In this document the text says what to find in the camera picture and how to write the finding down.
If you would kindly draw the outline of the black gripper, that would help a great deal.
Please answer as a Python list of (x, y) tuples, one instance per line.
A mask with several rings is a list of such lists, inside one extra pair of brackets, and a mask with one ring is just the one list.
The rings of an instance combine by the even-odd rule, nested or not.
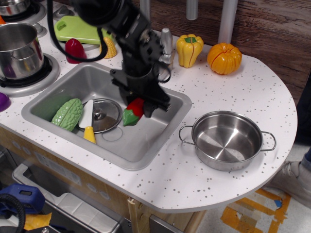
[(142, 76), (131, 76), (125, 70), (110, 70), (113, 77), (112, 83), (119, 87), (120, 95), (126, 104), (129, 104), (136, 98), (144, 100), (143, 112), (145, 117), (151, 118), (155, 109), (160, 108), (168, 111), (170, 97), (160, 87), (158, 77), (158, 68), (153, 67), (148, 73)]

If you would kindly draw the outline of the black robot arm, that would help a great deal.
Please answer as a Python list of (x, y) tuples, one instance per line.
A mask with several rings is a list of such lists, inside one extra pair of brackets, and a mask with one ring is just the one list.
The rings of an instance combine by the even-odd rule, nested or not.
[(72, 0), (70, 3), (84, 22), (113, 34), (121, 48), (122, 69), (112, 69), (110, 74), (123, 101), (130, 104), (135, 98), (143, 99), (146, 117), (151, 117), (157, 108), (167, 111), (170, 97), (158, 80), (159, 70), (168, 69), (160, 60), (164, 49), (140, 9), (130, 0)]

